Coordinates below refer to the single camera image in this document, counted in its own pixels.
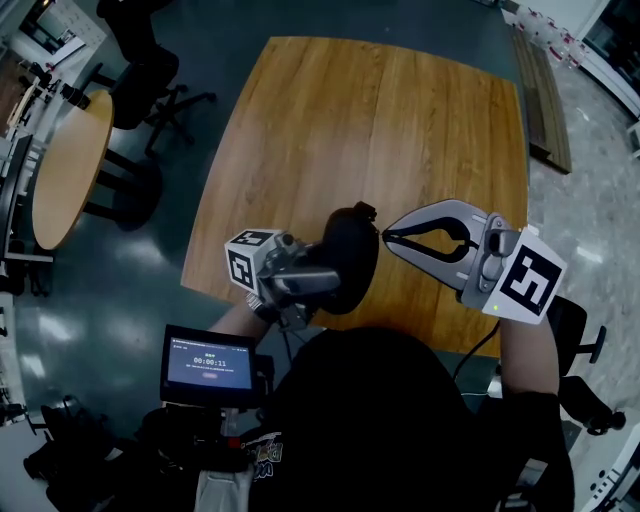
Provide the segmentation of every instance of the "black cable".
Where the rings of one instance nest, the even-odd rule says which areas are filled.
[[[284,346],[287,347],[287,357],[289,358],[289,366],[291,366],[293,364],[293,357],[291,357],[291,346],[289,345],[289,337],[283,330],[284,324],[282,323],[282,319],[278,320],[278,325],[280,325],[280,333],[282,334],[282,338],[284,339]]]
[[[498,327],[500,327],[500,320],[498,320],[496,322],[496,325],[493,327],[493,329],[491,329],[491,332],[489,334],[487,334],[484,338],[482,338],[478,343],[476,343],[476,346],[473,347],[471,350],[469,350],[467,355],[465,355],[462,358],[462,361],[460,361],[458,363],[458,366],[456,366],[456,369],[453,372],[453,380],[454,380],[454,382],[458,378],[458,374],[460,373],[460,369],[462,368],[464,363],[466,363],[469,360],[469,358],[473,354],[475,354],[480,347],[482,347],[482,345],[484,345],[487,341],[489,341],[491,338],[493,338],[496,335],[496,333],[498,332]]]
[[[293,334],[296,338],[298,338],[300,340],[300,343],[302,343],[303,345],[305,345],[307,343],[307,340],[305,340],[302,336],[300,336],[297,332],[295,331],[291,331],[291,334]]]
[[[289,338],[287,337],[286,332],[282,332],[282,337],[284,338],[284,346],[287,347],[287,357],[289,358],[289,366],[293,364],[293,358],[291,357],[291,347],[289,346]]]

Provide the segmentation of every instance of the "white cloth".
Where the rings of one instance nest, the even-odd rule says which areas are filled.
[[[200,471],[194,512],[248,512],[253,465],[243,473]]]

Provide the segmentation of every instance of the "screen display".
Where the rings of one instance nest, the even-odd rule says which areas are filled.
[[[171,338],[167,379],[196,386],[251,389],[249,350]]]

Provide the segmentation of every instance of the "small monitor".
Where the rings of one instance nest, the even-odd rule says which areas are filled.
[[[256,406],[255,340],[167,325],[160,398],[215,407]]]

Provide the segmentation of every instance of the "gray floor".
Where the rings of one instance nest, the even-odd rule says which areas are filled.
[[[563,176],[531,162],[529,222],[569,268],[560,293],[588,313],[583,341],[608,329],[595,365],[578,356],[582,375],[609,406],[640,409],[640,252],[637,236],[640,162],[626,133],[635,120],[582,72],[555,71],[567,120],[573,173]],[[578,440],[574,464],[591,443]]]
[[[96,1],[78,3],[91,14]],[[153,23],[158,42],[179,56],[178,78],[189,94],[214,91],[219,102],[201,103],[183,116],[195,146],[187,149],[171,131],[158,141],[164,194],[150,222],[125,232],[111,221],[81,216],[56,253],[51,296],[26,293],[16,299],[28,406],[37,409],[73,394],[107,414],[112,429],[124,435],[159,405],[165,325],[205,329],[228,307],[180,287],[180,274],[217,144],[269,36],[384,42],[448,56],[510,80],[518,76],[500,12],[469,0],[183,0],[156,13]],[[112,40],[95,60],[104,61],[112,76],[123,67]],[[144,125],[114,130],[110,147],[139,160],[149,133]],[[278,377],[286,372],[278,336],[270,336],[260,351],[275,356]],[[442,355],[449,368],[459,357]],[[466,368],[462,387],[486,388],[494,365],[476,359]]]

